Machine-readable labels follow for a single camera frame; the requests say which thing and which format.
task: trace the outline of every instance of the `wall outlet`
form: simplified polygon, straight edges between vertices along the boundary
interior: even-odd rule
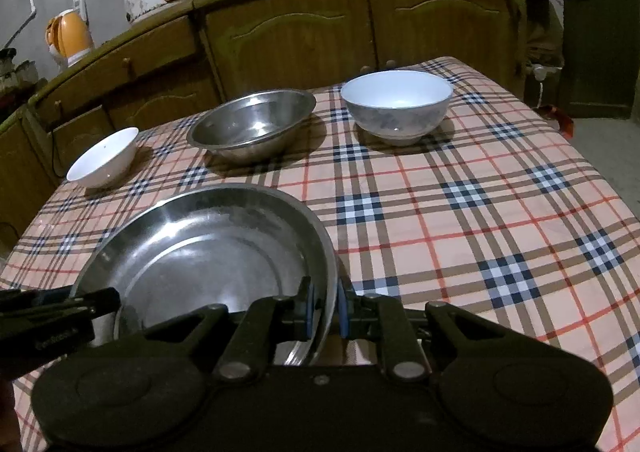
[[[87,22],[86,4],[84,0],[74,0],[74,11],[80,15],[83,22]]]

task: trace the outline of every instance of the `dark green door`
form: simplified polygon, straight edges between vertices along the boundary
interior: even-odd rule
[[[560,106],[574,117],[628,117],[640,66],[639,0],[565,0]]]

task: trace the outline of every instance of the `screw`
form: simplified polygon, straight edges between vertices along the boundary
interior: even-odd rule
[[[218,372],[226,380],[241,380],[251,373],[251,367],[242,362],[226,362],[220,366]]]
[[[400,380],[416,380],[425,373],[425,368],[418,362],[400,362],[394,365],[393,371]]]
[[[319,374],[318,376],[314,377],[314,383],[322,387],[322,385],[326,385],[329,383],[329,376],[327,376],[326,374]]]

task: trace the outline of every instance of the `white bowl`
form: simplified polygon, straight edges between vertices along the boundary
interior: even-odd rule
[[[447,80],[420,70],[383,70],[359,76],[340,95],[364,130],[390,145],[412,145],[447,114],[453,88]]]
[[[66,180],[86,188],[104,188],[121,178],[136,155],[135,127],[118,130],[92,146],[73,163]]]

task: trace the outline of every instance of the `tablecloth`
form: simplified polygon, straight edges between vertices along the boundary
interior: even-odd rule
[[[418,145],[391,148],[355,127],[339,85],[314,92],[318,105],[282,156],[247,168],[187,144],[199,116],[167,123],[140,133],[115,189],[63,183],[0,284],[73,283],[110,233],[175,194],[222,182],[277,187],[322,220],[356,291],[415,308],[444,299],[596,364],[615,398],[599,446],[640,450],[640,223],[580,153],[496,83],[449,57],[412,68],[454,86],[447,118]],[[15,382],[27,451],[44,448],[29,404],[37,374]]]

